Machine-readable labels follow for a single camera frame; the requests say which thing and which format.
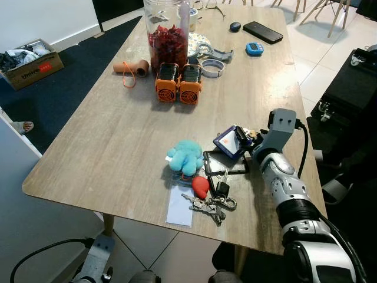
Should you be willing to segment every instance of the silver bracket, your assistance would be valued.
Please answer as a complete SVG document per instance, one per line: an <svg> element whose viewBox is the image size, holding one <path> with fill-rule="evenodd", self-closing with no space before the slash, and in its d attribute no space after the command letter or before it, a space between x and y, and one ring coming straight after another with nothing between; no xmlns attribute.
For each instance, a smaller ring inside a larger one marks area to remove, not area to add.
<svg viewBox="0 0 377 283"><path fill-rule="evenodd" d="M102 282L102 274L114 245L113 238L99 235L90 248L80 273L75 276L72 282L82 282L84 277L90 277L96 283Z"/></svg>

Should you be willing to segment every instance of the chair leg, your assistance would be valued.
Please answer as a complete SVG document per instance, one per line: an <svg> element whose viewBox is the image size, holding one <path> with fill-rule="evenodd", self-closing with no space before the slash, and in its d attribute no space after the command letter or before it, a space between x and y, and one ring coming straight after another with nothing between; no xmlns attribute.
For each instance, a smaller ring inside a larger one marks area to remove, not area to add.
<svg viewBox="0 0 377 283"><path fill-rule="evenodd" d="M319 13L322 12L322 10L324 9L324 7L326 6L326 4L329 2L329 0L326 0L326 2L323 4L323 6L321 7L321 9L318 11L318 13L316 14L316 16L314 17L314 19L317 19Z"/></svg>
<svg viewBox="0 0 377 283"><path fill-rule="evenodd" d="M300 2L301 2L301 0L297 0L297 6L296 6L296 10L295 10L295 16L293 17L293 21L294 22L296 21L297 13L299 12Z"/></svg>
<svg viewBox="0 0 377 283"><path fill-rule="evenodd" d="M348 8L351 0L347 0L347 7L346 7L346 14L344 15L344 20L343 20L343 29L346 27L346 21L347 21L347 16L348 16Z"/></svg>
<svg viewBox="0 0 377 283"><path fill-rule="evenodd" d="M274 5L276 4L277 0L273 1L272 5L271 5L271 8L274 7Z"/></svg>
<svg viewBox="0 0 377 283"><path fill-rule="evenodd" d="M315 7L305 17L305 19L302 20L302 22L300 23L300 25L302 25L324 1L325 0L319 0L319 2L317 3L317 5L315 5Z"/></svg>
<svg viewBox="0 0 377 283"><path fill-rule="evenodd" d="M336 14L335 14L334 20L332 21L332 26L331 26L331 29L330 29L330 31L329 31L329 35L328 35L328 37L331 36L332 31L334 30L334 26L335 26L335 23L336 23L336 19L337 19L338 16L339 16L339 13L340 13L340 10L342 9L343 3L344 3L344 0L340 0L340 2L339 2L339 7L338 7L338 10L336 11Z"/></svg>

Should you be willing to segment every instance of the blue octopus plush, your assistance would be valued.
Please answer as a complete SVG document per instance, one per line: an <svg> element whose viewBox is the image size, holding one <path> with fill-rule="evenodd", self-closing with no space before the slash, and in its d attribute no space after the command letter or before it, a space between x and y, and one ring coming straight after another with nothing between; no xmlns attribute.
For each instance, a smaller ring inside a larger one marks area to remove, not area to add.
<svg viewBox="0 0 377 283"><path fill-rule="evenodd" d="M181 140L174 148L169 149L167 156L172 158L170 169L182 171L186 176L194 175L196 170L203 166L201 147L191 140Z"/></svg>

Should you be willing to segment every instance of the computer mouse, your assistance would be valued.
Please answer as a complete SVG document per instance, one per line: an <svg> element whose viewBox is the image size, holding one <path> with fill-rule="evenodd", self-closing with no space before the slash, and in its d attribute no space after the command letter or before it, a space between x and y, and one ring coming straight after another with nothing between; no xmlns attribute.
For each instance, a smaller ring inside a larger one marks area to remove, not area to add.
<svg viewBox="0 0 377 283"><path fill-rule="evenodd" d="M239 22L232 22L229 26L229 29L233 32L239 31L241 28L241 24Z"/></svg>

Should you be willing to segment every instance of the black cable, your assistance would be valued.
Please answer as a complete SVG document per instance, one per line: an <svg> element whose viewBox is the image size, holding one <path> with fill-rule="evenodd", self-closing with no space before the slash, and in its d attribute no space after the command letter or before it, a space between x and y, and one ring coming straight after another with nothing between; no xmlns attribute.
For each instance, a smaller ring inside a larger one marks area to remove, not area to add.
<svg viewBox="0 0 377 283"><path fill-rule="evenodd" d="M17 269L20 267L21 264L23 264L25 261L27 261L28 259L30 259L32 256L40 253L40 252L44 252L46 251L47 249L51 249L55 246L59 246L59 245L62 245L64 243L71 243L71 242L79 242L79 243L83 243L85 245L86 248L90 248L91 245L94 243L94 239L93 238L87 238L87 239L68 239L68 240L64 240L64 241L61 241L61 242L57 242L57 243L53 243L49 246L45 246L44 248L41 248L35 252L32 252L31 254L25 256L24 258L22 258L17 264L16 266L13 268L12 270L12 273L11 273L11 283L14 283L14 277L16 275L16 271Z"/></svg>
<svg viewBox="0 0 377 283"><path fill-rule="evenodd" d="M304 131L304 136L305 136L304 151L302 153L300 168L299 168L299 171L297 173L298 177L301 178L301 173L302 173L302 170L304 169L304 164L305 164L305 160L306 160L307 147L309 145L309 134L307 133L306 126L303 123L301 123L301 121L299 119L296 119L295 128L296 129L301 128Z"/></svg>
<svg viewBox="0 0 377 283"><path fill-rule="evenodd" d="M367 283L368 276L365 272L365 269L361 263L359 256L357 255L355 249L351 245L351 243L342 235L342 232L326 217L324 217L320 211L318 211L319 217L321 220L330 227L331 234L339 241L342 248L348 254L350 260L352 261L353 267L355 268L356 272L356 282L357 283Z"/></svg>

